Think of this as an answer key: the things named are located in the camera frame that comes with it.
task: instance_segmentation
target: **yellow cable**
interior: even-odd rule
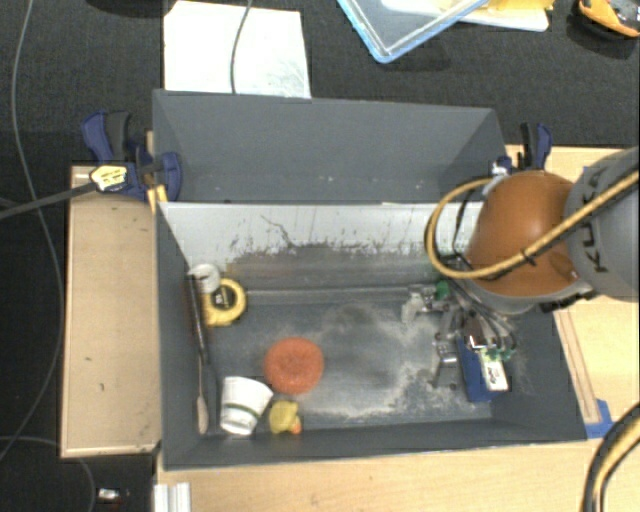
[[[638,442],[640,439],[640,416],[631,420],[631,424],[626,428],[625,432],[620,435],[618,441],[611,447],[605,455],[605,459],[600,466],[600,470],[596,475],[593,484],[593,499],[599,509],[600,494],[602,493],[602,484],[605,478],[620,461],[622,457]]]
[[[436,206],[436,209],[433,211],[431,218],[429,219],[429,223],[427,224],[427,232],[425,235],[425,248],[427,250],[427,254],[429,255],[429,259],[433,263],[433,266],[444,276],[453,279],[479,279],[482,277],[492,276],[504,270],[508,270],[513,266],[526,261],[531,254],[535,254],[549,242],[555,240],[560,235],[578,224],[582,219],[591,215],[604,203],[608,202],[620,192],[632,187],[635,183],[637,183],[638,171],[632,172],[629,176],[620,180],[614,186],[608,188],[603,193],[598,195],[595,199],[585,204],[582,208],[567,217],[562,223],[558,224],[555,228],[551,229],[549,232],[538,238],[535,242],[527,246],[521,253],[514,254],[510,258],[491,265],[490,267],[485,267],[477,270],[454,270],[452,268],[449,268],[438,259],[438,255],[436,253],[436,227],[438,225],[438,219],[440,218],[442,210],[449,202],[451,202],[451,200],[453,200],[460,194],[486,185],[491,181],[492,178],[481,178],[455,188],[442,198],[442,200]]]

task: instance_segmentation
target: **label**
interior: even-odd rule
[[[127,174],[124,165],[101,165],[91,171],[89,178],[100,192],[118,192],[127,186]]]
[[[502,361],[492,360],[484,350],[478,356],[487,389],[489,391],[509,391],[509,381],[504,372]]]

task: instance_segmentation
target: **bin floor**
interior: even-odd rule
[[[264,380],[262,362],[269,347],[282,338],[302,336],[320,346],[325,358],[318,386],[294,398],[305,430],[490,418],[488,404],[467,401],[461,380],[456,389],[431,386],[439,314],[418,315],[405,325],[401,305],[250,307],[234,325],[210,332],[215,375],[209,372],[207,378],[217,379],[218,389],[226,376]],[[265,428],[263,419],[258,431]]]

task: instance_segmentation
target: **gray bin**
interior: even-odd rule
[[[162,445],[167,469],[366,457],[585,438],[553,317],[518,320],[512,390],[470,404],[428,384],[437,314],[405,326],[407,287],[438,279],[422,249],[433,203],[504,153],[487,109],[331,100],[154,95],[155,153],[176,151],[180,202],[157,215]],[[211,424],[196,428],[197,346],[189,267],[215,263],[248,310],[210,333]],[[304,432],[249,438],[217,427],[227,375],[262,378],[277,339],[325,354],[300,398]]]

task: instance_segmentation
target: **blue clamp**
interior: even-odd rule
[[[130,117],[128,112],[94,112],[81,124],[84,143],[98,164],[118,163],[126,167],[127,184],[117,193],[146,201],[150,185],[144,182],[143,177],[152,174],[154,183],[165,185],[167,198],[175,201],[180,194],[183,177],[178,155],[163,153],[161,162],[155,162],[143,144],[129,139]]]
[[[524,153],[518,153],[518,169],[544,169],[553,147],[551,130],[542,123],[538,123],[535,130],[529,123],[522,123],[520,130]]]

